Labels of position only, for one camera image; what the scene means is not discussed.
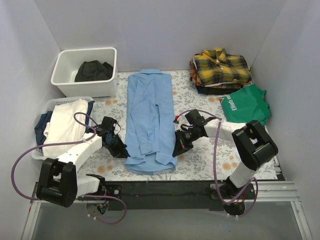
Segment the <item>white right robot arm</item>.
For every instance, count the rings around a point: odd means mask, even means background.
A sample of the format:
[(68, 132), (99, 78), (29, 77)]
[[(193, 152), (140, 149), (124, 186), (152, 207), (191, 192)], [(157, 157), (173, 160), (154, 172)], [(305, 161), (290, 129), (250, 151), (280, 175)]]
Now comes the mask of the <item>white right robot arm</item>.
[(191, 150), (194, 147), (194, 141), (200, 138), (233, 142), (238, 151), (240, 163), (227, 177), (225, 184), (217, 188), (217, 191), (232, 199), (243, 195), (256, 172), (279, 152), (275, 142), (257, 120), (233, 123), (222, 121), (213, 114), (204, 118), (201, 111), (197, 109), (184, 111), (183, 114), (188, 124), (181, 124), (180, 129), (175, 131), (173, 157)]

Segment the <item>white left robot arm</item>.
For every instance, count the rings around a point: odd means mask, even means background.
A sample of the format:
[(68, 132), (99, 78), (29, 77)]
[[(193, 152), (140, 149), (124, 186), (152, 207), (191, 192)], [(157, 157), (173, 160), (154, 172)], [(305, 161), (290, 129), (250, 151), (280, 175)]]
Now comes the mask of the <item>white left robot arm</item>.
[(75, 199), (91, 195), (101, 200), (108, 195), (106, 180), (96, 174), (77, 176), (77, 172), (91, 155), (106, 148), (117, 159), (129, 157), (126, 145), (115, 133), (118, 122), (105, 116), (102, 123), (88, 129), (85, 140), (56, 158), (43, 161), (36, 197), (59, 206), (70, 207)]

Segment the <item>light blue long sleeve shirt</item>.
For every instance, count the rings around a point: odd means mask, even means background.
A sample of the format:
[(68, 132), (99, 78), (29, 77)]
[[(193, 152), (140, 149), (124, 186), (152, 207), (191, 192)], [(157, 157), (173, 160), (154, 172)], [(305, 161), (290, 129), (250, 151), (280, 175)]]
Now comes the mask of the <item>light blue long sleeve shirt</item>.
[(126, 168), (143, 175), (176, 168), (174, 116), (170, 74), (158, 69), (142, 69), (128, 77)]

